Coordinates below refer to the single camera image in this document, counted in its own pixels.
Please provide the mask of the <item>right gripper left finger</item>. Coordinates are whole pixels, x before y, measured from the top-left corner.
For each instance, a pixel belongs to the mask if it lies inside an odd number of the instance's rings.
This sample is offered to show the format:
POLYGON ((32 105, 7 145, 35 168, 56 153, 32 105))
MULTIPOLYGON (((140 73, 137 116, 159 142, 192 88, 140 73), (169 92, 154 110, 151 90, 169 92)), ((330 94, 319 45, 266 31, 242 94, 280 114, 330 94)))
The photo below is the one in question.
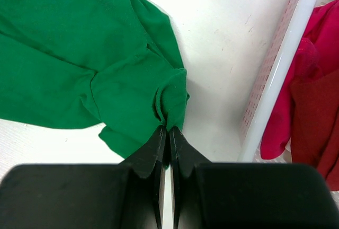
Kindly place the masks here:
POLYGON ((1 181, 1 228, 161 228, 166 129, 119 164, 22 164, 1 181))

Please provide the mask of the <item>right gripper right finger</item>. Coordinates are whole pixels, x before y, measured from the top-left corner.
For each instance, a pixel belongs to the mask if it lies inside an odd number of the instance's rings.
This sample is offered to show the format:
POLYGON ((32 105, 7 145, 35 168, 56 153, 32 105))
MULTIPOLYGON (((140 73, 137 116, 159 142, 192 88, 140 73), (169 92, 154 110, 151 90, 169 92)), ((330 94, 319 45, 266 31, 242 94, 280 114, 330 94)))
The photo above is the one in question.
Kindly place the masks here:
POLYGON ((216 163, 169 134, 174 228, 338 228, 322 176, 304 164, 216 163))

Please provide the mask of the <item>green t shirt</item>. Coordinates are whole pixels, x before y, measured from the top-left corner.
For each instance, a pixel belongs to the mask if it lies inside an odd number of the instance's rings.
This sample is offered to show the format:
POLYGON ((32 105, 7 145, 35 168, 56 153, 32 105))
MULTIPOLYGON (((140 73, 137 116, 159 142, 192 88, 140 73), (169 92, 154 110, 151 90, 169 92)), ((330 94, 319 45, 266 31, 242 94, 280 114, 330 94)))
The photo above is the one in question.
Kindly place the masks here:
POLYGON ((182 128, 186 69, 148 0, 1 0, 1 118, 55 129, 103 123, 122 157, 182 128))

